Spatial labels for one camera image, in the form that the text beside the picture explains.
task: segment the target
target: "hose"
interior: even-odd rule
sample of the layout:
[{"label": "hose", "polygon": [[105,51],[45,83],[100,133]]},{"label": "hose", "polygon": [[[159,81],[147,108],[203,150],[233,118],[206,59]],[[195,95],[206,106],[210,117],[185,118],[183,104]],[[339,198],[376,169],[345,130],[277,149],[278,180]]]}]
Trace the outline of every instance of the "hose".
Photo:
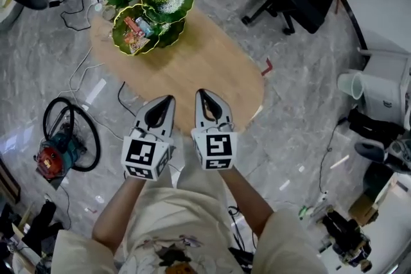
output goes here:
[{"label": "hose", "polygon": [[[47,126],[48,116],[50,115],[51,110],[53,109],[53,107],[57,103],[64,103],[67,106],[60,112],[59,117],[55,121],[55,123],[54,123],[54,125],[53,125],[53,127],[50,131],[50,134],[49,134],[47,132],[47,127],[46,127]],[[44,134],[44,138],[47,141],[50,141],[50,139],[52,138],[52,136],[50,136],[50,135],[53,134],[55,126],[58,125],[58,123],[60,122],[62,116],[64,115],[65,112],[67,112],[67,110],[70,113],[69,128],[68,128],[68,131],[66,133],[65,139],[59,145],[57,145],[57,149],[61,153],[67,152],[67,147],[68,147],[71,139],[73,138],[74,112],[80,114],[80,116],[83,117],[83,119],[89,125],[89,127],[91,129],[92,135],[94,137],[94,141],[96,143],[96,156],[95,156],[95,159],[94,159],[93,163],[90,166],[80,167],[80,166],[77,166],[74,163],[73,166],[72,166],[72,169],[74,169],[76,171],[81,171],[81,172],[91,171],[97,166],[98,162],[100,161],[100,157],[101,157],[100,138],[98,137],[97,129],[96,129],[94,123],[90,120],[89,116],[80,107],[78,107],[74,104],[71,104],[68,99],[63,98],[63,97],[57,97],[53,101],[51,101],[51,103],[47,106],[46,111],[45,111],[44,116],[43,116],[43,134]]]},{"label": "hose", "polygon": [[67,147],[69,145],[69,142],[71,140],[71,137],[73,136],[73,129],[74,129],[74,110],[73,110],[73,106],[70,103],[70,101],[66,98],[63,97],[57,97],[55,98],[53,101],[50,102],[50,104],[47,106],[46,111],[44,113],[43,116],[43,134],[44,134],[44,138],[46,139],[46,141],[50,140],[50,136],[47,132],[47,119],[48,116],[51,112],[51,109],[57,104],[57,103],[64,103],[67,105],[69,112],[70,112],[70,122],[69,122],[69,130],[68,130],[68,134],[66,135],[66,138],[64,139],[64,141],[58,145],[58,150],[61,153],[65,153],[67,151]]},{"label": "hose", "polygon": [[89,125],[92,135],[94,137],[94,141],[96,143],[96,158],[94,159],[94,162],[89,167],[79,167],[79,166],[76,166],[76,164],[73,165],[74,170],[85,173],[87,171],[92,171],[97,166],[98,162],[100,161],[100,157],[101,157],[100,138],[98,137],[97,129],[94,123],[90,120],[89,116],[80,107],[76,105],[72,105],[72,106],[74,108],[74,111],[80,114],[85,120],[85,122]]}]

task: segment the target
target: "green leaf-shaped bowl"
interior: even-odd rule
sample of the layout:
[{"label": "green leaf-shaped bowl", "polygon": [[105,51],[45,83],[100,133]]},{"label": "green leaf-shaped bowl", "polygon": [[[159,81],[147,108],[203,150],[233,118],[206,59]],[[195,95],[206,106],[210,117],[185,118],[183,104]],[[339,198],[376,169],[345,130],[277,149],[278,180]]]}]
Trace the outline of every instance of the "green leaf-shaped bowl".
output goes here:
[{"label": "green leaf-shaped bowl", "polygon": [[153,34],[148,37],[150,41],[143,48],[138,49],[134,53],[131,53],[130,46],[124,40],[125,35],[131,31],[128,25],[124,22],[124,19],[127,16],[131,17],[132,19],[136,19],[138,17],[147,19],[144,14],[143,6],[141,4],[135,4],[133,7],[126,7],[125,9],[120,11],[117,17],[114,19],[114,25],[112,29],[112,37],[114,44],[120,49],[122,53],[131,56],[145,54],[154,49],[154,47],[159,42],[159,36],[156,34]]},{"label": "green leaf-shaped bowl", "polygon": [[157,23],[174,23],[185,18],[194,0],[141,0],[148,18]]},{"label": "green leaf-shaped bowl", "polygon": [[182,19],[178,22],[174,23],[164,23],[162,25],[162,32],[160,34],[160,41],[156,45],[159,48],[165,48],[171,46],[176,41],[178,41],[180,34],[184,30],[184,26],[186,25],[186,20]]}]

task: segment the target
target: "oval table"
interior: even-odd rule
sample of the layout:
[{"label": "oval table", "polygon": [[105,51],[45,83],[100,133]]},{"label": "oval table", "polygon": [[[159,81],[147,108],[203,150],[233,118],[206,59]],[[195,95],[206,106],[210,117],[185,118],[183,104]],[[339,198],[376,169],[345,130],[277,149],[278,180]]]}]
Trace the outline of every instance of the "oval table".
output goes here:
[{"label": "oval table", "polygon": [[179,40],[166,48],[127,56],[110,38],[112,23],[92,20],[92,53],[145,100],[171,94],[174,123],[189,135],[195,125],[195,92],[209,89],[228,104],[237,131],[245,129],[263,102],[263,77],[251,59],[208,16],[193,8]]}]

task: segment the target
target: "black cable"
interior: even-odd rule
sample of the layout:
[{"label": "black cable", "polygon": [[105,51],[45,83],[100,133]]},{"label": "black cable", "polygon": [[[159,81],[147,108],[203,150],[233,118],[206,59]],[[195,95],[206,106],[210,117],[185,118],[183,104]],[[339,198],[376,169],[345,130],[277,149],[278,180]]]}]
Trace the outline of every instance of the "black cable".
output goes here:
[{"label": "black cable", "polygon": [[[53,109],[53,107],[57,103],[66,104],[67,108],[69,110],[69,113],[70,113],[69,129],[66,133],[66,137],[63,141],[60,141],[57,145],[57,149],[59,150],[59,152],[65,153],[67,151],[67,147],[69,145],[71,137],[73,136],[73,129],[74,129],[74,109],[73,109],[72,104],[70,103],[70,101],[67,98],[57,97],[53,101],[51,101],[50,104],[47,106],[46,111],[44,111],[44,115],[43,115],[43,135],[44,135],[44,138],[46,139],[46,141],[50,140],[51,136],[47,132],[47,122],[48,122],[48,117],[49,117],[49,114],[50,114],[51,110]],[[60,115],[58,117],[59,120],[61,120],[63,118],[63,115],[65,114],[65,112],[66,111],[61,111],[60,112]]]},{"label": "black cable", "polygon": [[328,142],[328,145],[327,145],[327,148],[326,148],[326,152],[324,153],[324,156],[322,157],[322,160],[321,160],[321,163],[320,163],[320,176],[319,176],[319,189],[320,189],[321,193],[324,193],[324,191],[321,188],[322,164],[324,162],[324,159],[326,158],[326,155],[329,152],[333,151],[333,148],[330,148],[329,146],[331,145],[331,141],[333,140],[334,132],[335,132],[336,128],[338,126],[340,126],[341,124],[343,124],[344,122],[346,122],[346,121],[347,121],[346,117],[343,117],[342,119],[338,120],[337,124],[335,125],[335,127],[333,129],[333,132],[331,133],[331,138],[329,139],[329,142]]},{"label": "black cable", "polygon": [[64,187],[62,187],[61,185],[60,185],[60,187],[63,189],[63,191],[66,193],[66,195],[67,195],[67,217],[69,218],[69,221],[70,221],[70,224],[69,224],[69,228],[67,228],[66,230],[69,230],[70,228],[71,228],[71,217],[70,217],[70,214],[69,214],[69,209],[70,209],[70,196],[69,196],[69,193],[67,193],[67,191],[66,191],[66,189],[64,188]]},{"label": "black cable", "polygon": [[118,102],[123,106],[123,108],[125,108],[125,109],[126,109],[127,111],[129,111],[134,117],[136,117],[136,115],[131,111],[131,109],[129,109],[128,107],[126,107],[126,106],[123,104],[123,102],[120,100],[120,92],[121,92],[121,90],[123,89],[125,83],[126,83],[126,82],[124,81],[123,84],[121,85],[120,89],[118,90],[117,99],[118,99]]},{"label": "black cable", "polygon": [[76,171],[81,171],[83,173],[86,173],[88,171],[92,171],[97,165],[98,162],[100,161],[100,157],[101,157],[101,146],[100,146],[100,138],[98,137],[98,132],[96,129],[96,126],[94,125],[94,123],[91,121],[91,119],[89,118],[89,116],[77,105],[72,105],[73,110],[75,112],[77,112],[78,114],[80,114],[80,116],[84,119],[84,121],[89,125],[89,128],[91,130],[92,136],[94,138],[94,143],[96,144],[96,156],[94,158],[93,163],[88,166],[88,167],[80,167],[77,166],[75,163],[73,164],[72,168],[73,170]]},{"label": "black cable", "polygon": [[251,236],[252,236],[252,245],[254,246],[254,249],[257,250],[256,242],[254,240],[254,232],[251,232]]},{"label": "black cable", "polygon": [[232,235],[234,236],[234,240],[237,242],[238,248],[241,251],[245,251],[244,240],[243,240],[243,237],[240,234],[240,230],[238,229],[236,220],[234,218],[234,216],[237,215],[237,214],[241,214],[239,208],[234,207],[234,206],[231,205],[229,207],[229,215],[231,216],[232,222],[234,223],[235,231],[236,231],[236,234],[237,234],[236,235],[236,234],[233,233]]},{"label": "black cable", "polygon": [[17,252],[20,252],[21,250],[26,249],[26,248],[30,248],[30,247],[29,247],[29,246],[23,246],[23,247],[21,247],[20,249],[17,249],[16,251],[17,251]]},{"label": "black cable", "polygon": [[[66,1],[66,0],[61,0],[61,1],[58,2],[58,4],[57,4],[57,2],[54,2],[53,5],[50,5],[50,7],[58,6],[59,4],[63,3],[64,1]],[[87,30],[87,29],[91,28],[91,25],[86,26],[85,28],[77,29],[73,26],[68,25],[66,19],[63,16],[63,14],[72,15],[72,14],[81,13],[82,11],[84,11],[84,1],[83,0],[82,0],[82,9],[81,10],[78,10],[77,12],[66,12],[66,11],[64,11],[64,12],[60,13],[60,17],[62,18],[62,20],[64,22],[64,25],[69,29],[72,29],[72,30],[75,30],[75,31]]]}]

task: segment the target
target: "marble floor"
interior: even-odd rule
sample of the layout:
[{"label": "marble floor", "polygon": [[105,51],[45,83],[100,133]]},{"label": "marble floor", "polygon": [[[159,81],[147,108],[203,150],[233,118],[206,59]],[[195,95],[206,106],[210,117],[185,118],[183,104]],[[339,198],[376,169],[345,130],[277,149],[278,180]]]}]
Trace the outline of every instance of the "marble floor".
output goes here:
[{"label": "marble floor", "polygon": [[[263,110],[240,136],[238,168],[275,209],[288,207],[296,212],[319,197],[320,161],[338,118],[347,114],[352,101],[337,89],[337,76],[348,68],[361,66],[359,46],[348,14],[340,7],[338,14],[328,13],[318,32],[310,35],[298,24],[296,34],[283,35],[284,20],[264,13],[251,27],[240,17],[250,13],[264,0],[195,0],[196,5],[219,25],[256,65],[264,70],[270,59],[273,70],[265,76]],[[60,12],[74,3],[34,12],[24,9],[9,29],[0,35],[0,152],[5,164],[21,186],[21,203],[34,203],[39,210],[47,193],[58,205],[56,217],[69,224],[67,196],[54,191],[35,172],[33,155],[42,137],[42,116],[48,103],[68,89],[70,75],[84,58],[91,44],[87,30],[67,29]],[[91,10],[89,17],[95,15]],[[71,24],[86,26],[83,14],[70,17]],[[73,77],[76,87],[84,69],[99,64],[89,56]],[[107,83],[90,105],[89,113],[110,127],[117,135],[128,135],[133,117],[117,102],[122,84],[99,66],[87,71],[76,97],[83,103],[96,84]],[[127,86],[123,101],[136,111],[144,99],[133,95]],[[84,235],[91,228],[123,181],[119,163],[121,141],[105,128],[98,127],[102,156],[90,173],[70,171],[63,186],[70,195],[69,214],[72,230]],[[173,134],[181,143],[178,131]],[[329,191],[329,201],[346,212],[361,193],[362,176],[367,161],[353,149],[356,135],[346,126],[337,128],[332,152],[324,161],[322,187]],[[347,162],[329,167],[344,156]],[[171,163],[182,167],[177,151]],[[174,178],[178,172],[172,168]],[[320,247],[324,233],[312,221],[303,225]],[[242,226],[244,240],[251,250],[249,229]]]}]

